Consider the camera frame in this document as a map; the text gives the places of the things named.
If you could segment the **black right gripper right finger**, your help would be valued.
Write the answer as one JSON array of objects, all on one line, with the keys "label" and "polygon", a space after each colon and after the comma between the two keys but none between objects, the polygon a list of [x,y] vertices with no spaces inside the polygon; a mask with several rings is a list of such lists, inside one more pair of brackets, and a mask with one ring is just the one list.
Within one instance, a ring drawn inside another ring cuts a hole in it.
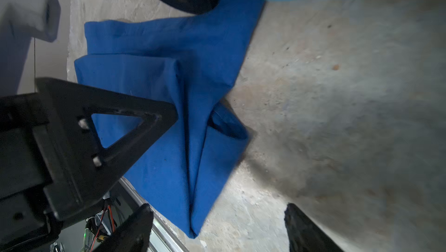
[{"label": "black right gripper right finger", "polygon": [[317,226],[297,205],[288,203],[285,228],[290,252],[342,252],[343,250]]}]

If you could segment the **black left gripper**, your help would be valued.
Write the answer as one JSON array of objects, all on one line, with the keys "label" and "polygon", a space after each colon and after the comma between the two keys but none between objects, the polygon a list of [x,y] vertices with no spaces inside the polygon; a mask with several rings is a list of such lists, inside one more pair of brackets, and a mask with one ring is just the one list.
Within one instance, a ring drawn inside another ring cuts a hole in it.
[{"label": "black left gripper", "polygon": [[60,221],[99,202],[178,119],[168,102],[55,78],[36,86],[1,98],[3,252],[57,240]]}]

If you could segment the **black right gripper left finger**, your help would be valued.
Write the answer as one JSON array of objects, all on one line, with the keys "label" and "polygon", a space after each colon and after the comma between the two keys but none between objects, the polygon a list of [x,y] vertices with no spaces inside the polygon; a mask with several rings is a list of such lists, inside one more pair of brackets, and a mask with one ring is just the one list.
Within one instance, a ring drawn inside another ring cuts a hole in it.
[{"label": "black right gripper left finger", "polygon": [[147,252],[150,244],[154,213],[143,204],[94,252]]}]

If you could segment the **blue shirt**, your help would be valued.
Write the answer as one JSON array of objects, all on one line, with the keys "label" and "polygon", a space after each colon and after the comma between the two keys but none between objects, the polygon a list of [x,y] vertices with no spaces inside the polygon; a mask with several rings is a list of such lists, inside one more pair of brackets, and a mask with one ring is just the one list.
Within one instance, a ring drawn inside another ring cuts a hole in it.
[{"label": "blue shirt", "polygon": [[220,0],[198,16],[88,22],[80,84],[175,105],[178,121],[125,178],[188,237],[199,234],[249,142],[221,99],[233,88],[263,0]]}]

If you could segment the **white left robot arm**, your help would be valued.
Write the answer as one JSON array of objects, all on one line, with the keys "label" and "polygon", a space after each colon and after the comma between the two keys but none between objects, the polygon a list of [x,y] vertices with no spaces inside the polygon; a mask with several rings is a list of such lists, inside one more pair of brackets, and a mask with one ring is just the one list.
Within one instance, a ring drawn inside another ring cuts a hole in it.
[{"label": "white left robot arm", "polygon": [[175,107],[55,78],[17,93],[32,38],[58,35],[58,0],[1,0],[1,250],[47,248],[177,121]]}]

